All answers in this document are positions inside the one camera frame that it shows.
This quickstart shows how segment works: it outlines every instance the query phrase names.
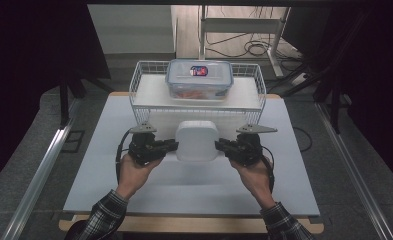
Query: translucent container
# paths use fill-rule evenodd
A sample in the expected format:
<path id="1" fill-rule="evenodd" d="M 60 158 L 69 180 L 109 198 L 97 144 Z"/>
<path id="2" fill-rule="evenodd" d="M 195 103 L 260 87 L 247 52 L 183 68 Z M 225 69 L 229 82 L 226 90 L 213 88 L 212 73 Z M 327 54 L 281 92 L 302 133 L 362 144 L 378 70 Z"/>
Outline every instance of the translucent container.
<path id="1" fill-rule="evenodd" d="M 224 61 L 172 60 L 165 78 L 176 99 L 223 100 L 233 85 L 232 66 Z"/>

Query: gray carpet floor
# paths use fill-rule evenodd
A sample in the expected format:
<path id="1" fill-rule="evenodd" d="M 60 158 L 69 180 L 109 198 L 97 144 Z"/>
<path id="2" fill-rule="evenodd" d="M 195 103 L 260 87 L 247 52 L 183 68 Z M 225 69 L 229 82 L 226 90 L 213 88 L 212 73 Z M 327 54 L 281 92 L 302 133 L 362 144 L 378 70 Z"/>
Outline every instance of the gray carpet floor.
<path id="1" fill-rule="evenodd" d="M 170 56 L 166 56 L 159 60 L 169 59 Z M 120 58 L 107 57 L 112 79 L 102 81 L 117 91 L 127 91 L 135 61 L 128 59 L 125 65 L 119 64 L 120 61 Z M 276 84 L 278 80 L 271 74 L 271 66 L 265 62 L 260 62 L 260 65 L 265 80 L 271 80 L 268 84 Z M 65 236 L 58 227 L 62 208 L 108 97 L 106 92 L 87 81 L 83 80 L 83 83 L 87 95 L 82 99 L 78 118 L 72 127 L 72 131 L 77 132 L 74 134 L 83 134 L 82 143 L 78 149 L 76 143 L 64 145 L 64 150 L 77 151 L 60 153 L 20 239 L 63 239 Z M 283 84 L 276 90 L 288 87 L 290 84 Z M 312 86 L 287 97 L 285 103 L 293 126 L 309 133 L 312 139 L 312 146 L 309 147 L 309 137 L 299 129 L 294 130 L 300 149 L 309 147 L 302 152 L 302 156 L 325 225 L 324 232 L 316 237 L 380 239 L 315 107 L 311 97 L 314 89 L 315 86 Z M 55 88 L 42 96 L 41 109 L 33 125 L 0 173 L 0 238 L 59 126 L 59 114 L 59 95 Z M 354 126 L 344 108 L 341 109 L 339 121 L 341 136 L 393 230 L 393 174 Z M 125 239 L 265 239 L 259 234 L 124 235 Z"/>

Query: forearm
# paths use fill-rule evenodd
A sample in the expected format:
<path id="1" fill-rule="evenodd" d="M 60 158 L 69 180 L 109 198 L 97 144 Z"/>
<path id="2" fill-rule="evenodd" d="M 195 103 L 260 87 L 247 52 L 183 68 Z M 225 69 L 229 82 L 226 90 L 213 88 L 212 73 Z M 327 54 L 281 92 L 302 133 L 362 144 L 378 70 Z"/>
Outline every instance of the forearm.
<path id="1" fill-rule="evenodd" d="M 128 201 L 114 190 L 97 202 L 79 239 L 98 239 L 115 231 L 121 225 Z"/>
<path id="2" fill-rule="evenodd" d="M 283 239 L 283 236 L 286 236 L 286 239 L 315 239 L 304 226 L 287 212 L 280 202 L 272 208 L 262 209 L 260 213 L 271 240 Z"/>

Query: white wire basket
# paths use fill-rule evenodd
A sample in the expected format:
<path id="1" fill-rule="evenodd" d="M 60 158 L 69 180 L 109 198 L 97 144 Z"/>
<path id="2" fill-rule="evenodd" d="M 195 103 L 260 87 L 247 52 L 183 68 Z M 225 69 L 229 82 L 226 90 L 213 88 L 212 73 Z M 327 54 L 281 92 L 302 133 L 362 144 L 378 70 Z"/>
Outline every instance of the white wire basket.
<path id="1" fill-rule="evenodd" d="M 168 61 L 140 61 L 129 96 L 137 124 L 150 122 L 163 137 L 174 138 L 182 121 L 212 121 L 220 137 L 234 137 L 244 124 L 257 124 L 265 106 L 266 90 L 257 64 L 232 63 L 234 84 L 226 99 L 183 100 L 169 95 L 165 76 Z"/>

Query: wire rack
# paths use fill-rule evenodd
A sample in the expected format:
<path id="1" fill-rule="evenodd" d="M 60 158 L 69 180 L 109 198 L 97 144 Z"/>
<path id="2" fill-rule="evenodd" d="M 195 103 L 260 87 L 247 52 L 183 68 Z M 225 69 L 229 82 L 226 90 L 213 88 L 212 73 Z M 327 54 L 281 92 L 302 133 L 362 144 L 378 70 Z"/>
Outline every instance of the wire rack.
<path id="1" fill-rule="evenodd" d="M 138 124 L 149 121 L 157 128 L 170 129 L 167 131 L 175 132 L 178 124 L 187 120 L 212 121 L 220 131 L 225 126 L 238 128 L 246 123 L 257 124 L 259 122 L 265 105 L 266 90 L 261 69 L 257 64 L 231 64 L 235 81 L 233 87 L 238 88 L 236 80 L 241 79 L 247 81 L 244 82 L 244 86 L 253 85 L 254 90 L 251 92 L 251 96 L 243 97 L 251 97 L 255 107 L 227 106 L 221 102 L 205 104 L 203 101 L 204 104 L 199 104 L 201 103 L 200 100 L 182 102 L 177 100 L 172 102 L 173 104 L 166 103 L 163 105 L 158 104 L 159 101 L 156 101 L 156 104 L 139 104 L 139 86 L 143 85 L 142 79 L 150 76 L 151 79 L 165 83 L 168 64 L 168 61 L 140 61 L 137 63 L 130 84 L 129 96 Z"/>

